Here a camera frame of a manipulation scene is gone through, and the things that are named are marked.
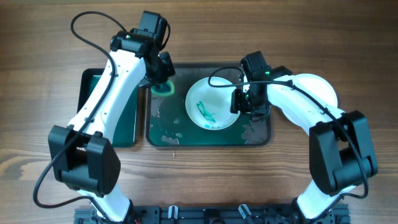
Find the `yellow green sponge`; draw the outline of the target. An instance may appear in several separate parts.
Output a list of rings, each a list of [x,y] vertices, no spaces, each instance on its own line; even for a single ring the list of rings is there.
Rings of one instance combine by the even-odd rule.
[[[152,86],[150,90],[156,96],[167,97],[175,93],[175,85],[172,80],[167,80],[165,83]]]

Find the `white plate cleaned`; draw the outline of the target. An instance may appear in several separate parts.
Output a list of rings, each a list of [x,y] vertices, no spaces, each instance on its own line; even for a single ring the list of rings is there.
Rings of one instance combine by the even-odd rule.
[[[333,87],[318,75],[285,75],[278,81],[283,84],[269,87],[270,101],[305,132],[319,122],[332,121],[330,116],[338,119],[344,113],[338,108]]]
[[[208,78],[194,83],[185,97],[188,117],[200,128],[218,131],[234,124],[240,112],[231,113],[231,97],[236,87],[215,88]]]

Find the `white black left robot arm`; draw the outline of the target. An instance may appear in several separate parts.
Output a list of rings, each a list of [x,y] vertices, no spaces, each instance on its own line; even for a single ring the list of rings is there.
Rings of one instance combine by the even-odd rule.
[[[132,202],[117,181],[121,162],[112,141],[121,114],[137,87],[165,83],[174,75],[164,29],[121,30],[93,92],[68,123],[54,126],[48,136],[55,178],[88,199],[106,223],[129,223]]]

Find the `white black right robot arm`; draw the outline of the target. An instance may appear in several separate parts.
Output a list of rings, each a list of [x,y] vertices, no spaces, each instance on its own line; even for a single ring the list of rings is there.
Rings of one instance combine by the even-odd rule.
[[[281,66],[243,66],[243,89],[233,93],[232,111],[276,106],[309,136],[312,181],[292,206],[292,221],[314,223],[346,197],[364,199],[378,164],[366,117],[337,107],[333,87],[310,73]]]

